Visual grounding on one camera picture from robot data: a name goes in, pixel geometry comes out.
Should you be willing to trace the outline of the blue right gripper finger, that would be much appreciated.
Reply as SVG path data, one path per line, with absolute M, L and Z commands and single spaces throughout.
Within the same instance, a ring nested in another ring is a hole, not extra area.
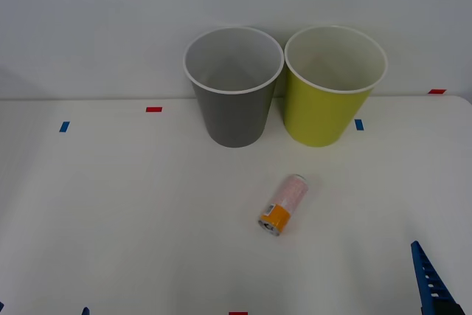
M 414 272 L 420 293 L 422 315 L 464 315 L 442 281 L 420 243 L 411 244 Z

